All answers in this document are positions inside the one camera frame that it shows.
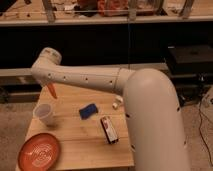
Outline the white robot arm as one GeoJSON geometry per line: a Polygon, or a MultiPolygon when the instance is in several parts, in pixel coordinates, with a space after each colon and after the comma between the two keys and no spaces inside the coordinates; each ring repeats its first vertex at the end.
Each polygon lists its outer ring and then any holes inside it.
{"type": "Polygon", "coordinates": [[[32,76],[52,95],[60,83],[122,96],[136,171],[191,171],[180,103],[166,74],[154,68],[63,66],[61,60],[57,50],[44,48],[32,76]]]}

